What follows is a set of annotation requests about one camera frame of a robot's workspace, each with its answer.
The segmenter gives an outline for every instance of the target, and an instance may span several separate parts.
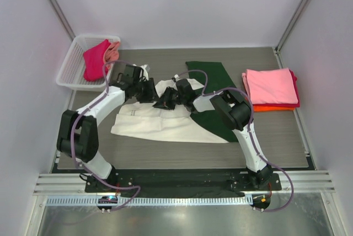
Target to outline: wall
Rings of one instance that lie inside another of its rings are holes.
[[[49,171],[70,90],[55,83],[70,40],[47,0],[0,0],[1,235],[23,235]]]
[[[125,49],[275,46],[300,0],[58,0],[77,34]]]
[[[353,216],[353,3],[311,0],[281,51],[298,76],[299,111],[320,169],[328,169]]]

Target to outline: green fabric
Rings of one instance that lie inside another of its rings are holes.
[[[207,73],[208,84],[205,93],[217,91],[225,87],[235,87],[227,71],[220,62],[187,61],[188,70],[200,69]],[[201,72],[189,72],[189,77],[205,84],[205,75]],[[216,111],[205,111],[199,114],[191,114],[191,118],[204,129],[225,139],[228,142],[238,142],[234,133],[222,122]]]

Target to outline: floor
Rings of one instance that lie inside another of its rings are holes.
[[[289,194],[273,194],[271,208]],[[63,223],[74,223],[68,226]],[[284,210],[250,206],[129,207],[101,214],[97,207],[46,207],[40,236],[69,235],[286,235],[333,236],[320,194],[296,194]]]
[[[140,66],[149,64],[149,76],[157,83],[186,71],[186,61],[222,62],[238,88],[246,69],[277,69],[272,48],[122,50],[120,59]],[[114,67],[113,78],[121,71]],[[98,93],[77,92],[73,110],[93,100]],[[209,144],[158,142],[117,136],[110,133],[119,108],[99,126],[99,150],[117,169],[210,169],[244,168],[239,143]],[[308,167],[294,113],[291,111],[255,114],[255,130],[269,161],[281,167]],[[58,169],[72,169],[71,158],[62,155]]]

